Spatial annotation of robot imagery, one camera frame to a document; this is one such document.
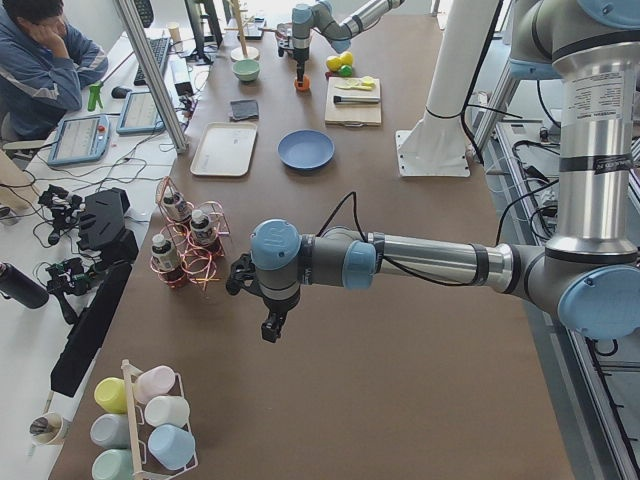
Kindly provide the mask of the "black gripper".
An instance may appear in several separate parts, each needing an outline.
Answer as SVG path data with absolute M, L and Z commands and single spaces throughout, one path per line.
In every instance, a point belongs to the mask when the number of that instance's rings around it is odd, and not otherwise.
M 277 342 L 281 338 L 281 332 L 285 325 L 287 314 L 298 305 L 299 300 L 299 294 L 281 300 L 271 298 L 264 299 L 264 304 L 268 309 L 268 317 L 261 325 L 261 336 L 263 340 L 267 342 Z
M 303 82 L 305 75 L 305 64 L 307 62 L 307 49 L 306 48 L 295 48 L 294 49 L 294 59 L 297 62 L 296 67 L 296 81 Z

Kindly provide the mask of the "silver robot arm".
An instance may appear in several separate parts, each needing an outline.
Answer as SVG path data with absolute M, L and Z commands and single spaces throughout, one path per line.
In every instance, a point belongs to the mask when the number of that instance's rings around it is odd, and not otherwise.
M 296 61 L 294 85 L 301 87 L 305 79 L 312 30 L 323 36 L 336 52 L 342 53 L 348 49 L 352 38 L 373 27 L 386 13 L 404 3 L 404 0 L 369 1 L 341 21 L 334 18 L 329 1 L 297 4 L 291 12 L 292 50 Z
M 546 244 L 486 247 L 341 228 L 302 235 L 284 220 L 267 220 L 254 230 L 248 256 L 251 291 L 269 311 L 265 340 L 280 337 L 302 285 L 362 289 L 378 272 L 488 286 L 593 340 L 638 328 L 637 249 L 625 228 L 639 5 L 520 1 L 511 64 L 516 75 L 562 80 L 559 217 Z

